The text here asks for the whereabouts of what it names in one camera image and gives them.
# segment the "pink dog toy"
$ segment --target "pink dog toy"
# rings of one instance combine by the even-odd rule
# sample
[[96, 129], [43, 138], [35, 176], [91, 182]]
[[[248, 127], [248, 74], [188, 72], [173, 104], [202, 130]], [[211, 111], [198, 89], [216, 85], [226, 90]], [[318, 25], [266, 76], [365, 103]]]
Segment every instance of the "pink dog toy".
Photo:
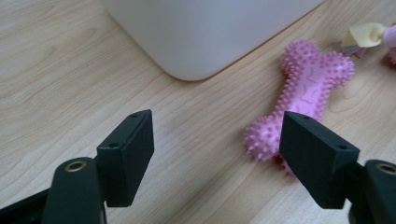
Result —
[[321, 120], [331, 90], [352, 79], [354, 71], [353, 63], [341, 53], [322, 55], [317, 46], [303, 40], [293, 42], [286, 48], [282, 68], [289, 74], [289, 79], [275, 111], [270, 116], [253, 121], [245, 133], [247, 154], [257, 161], [279, 156], [284, 111]]
[[389, 48], [390, 61], [396, 63], [396, 25], [385, 30], [382, 39], [383, 45]]

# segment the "brass insert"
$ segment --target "brass insert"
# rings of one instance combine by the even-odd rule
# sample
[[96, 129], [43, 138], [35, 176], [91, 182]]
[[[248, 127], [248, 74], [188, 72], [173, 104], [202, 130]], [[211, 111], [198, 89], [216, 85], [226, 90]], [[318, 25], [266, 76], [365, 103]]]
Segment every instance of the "brass insert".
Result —
[[66, 168], [64, 169], [66, 170], [66, 172], [77, 172], [84, 169], [86, 165], [87, 162], [85, 161], [74, 161], [72, 163], [67, 164]]
[[391, 166], [385, 163], [380, 163], [376, 166], [377, 169], [379, 169], [382, 172], [385, 172], [389, 175], [396, 175], [396, 167]]

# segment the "yellow object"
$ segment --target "yellow object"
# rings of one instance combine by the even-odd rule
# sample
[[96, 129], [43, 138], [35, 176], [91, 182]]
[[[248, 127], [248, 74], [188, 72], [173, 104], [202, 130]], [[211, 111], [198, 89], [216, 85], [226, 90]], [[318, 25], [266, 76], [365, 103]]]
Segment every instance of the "yellow object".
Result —
[[349, 27], [342, 48], [359, 47], [370, 48], [381, 44], [386, 27], [376, 22], [369, 22]]

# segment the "wood grain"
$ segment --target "wood grain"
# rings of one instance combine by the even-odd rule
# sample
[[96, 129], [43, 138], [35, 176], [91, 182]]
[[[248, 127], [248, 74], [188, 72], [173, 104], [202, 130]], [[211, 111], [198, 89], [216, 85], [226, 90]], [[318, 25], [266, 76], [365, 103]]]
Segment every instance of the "wood grain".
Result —
[[[98, 0], [0, 1], [0, 207], [50, 186], [63, 161], [93, 157], [135, 111], [153, 111], [156, 151], [128, 208], [109, 223], [347, 223], [322, 210], [273, 162], [245, 154], [244, 129], [272, 112], [293, 40], [339, 50], [348, 25], [395, 22], [393, 0], [326, 0], [212, 78], [176, 80]], [[323, 123], [361, 149], [360, 162], [396, 162], [396, 66], [382, 47], [353, 59]]]

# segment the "screw hole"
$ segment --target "screw hole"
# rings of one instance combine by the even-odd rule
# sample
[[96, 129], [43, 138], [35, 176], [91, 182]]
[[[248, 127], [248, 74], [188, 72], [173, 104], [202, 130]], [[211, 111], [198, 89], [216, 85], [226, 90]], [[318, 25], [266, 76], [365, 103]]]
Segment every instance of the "screw hole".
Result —
[[338, 147], [341, 148], [341, 149], [347, 149], [347, 147], [344, 146], [344, 145], [338, 145]]
[[382, 163], [382, 164], [378, 164], [376, 166], [376, 168], [378, 168], [380, 171], [385, 172], [389, 175], [396, 175], [396, 168], [393, 166], [389, 166], [387, 164]]
[[85, 166], [87, 165], [87, 162], [85, 161], [75, 161], [72, 163], [67, 164], [66, 172], [76, 172], [82, 170]]
[[110, 143], [110, 145], [108, 145], [109, 147], [117, 147], [119, 144], [118, 143]]

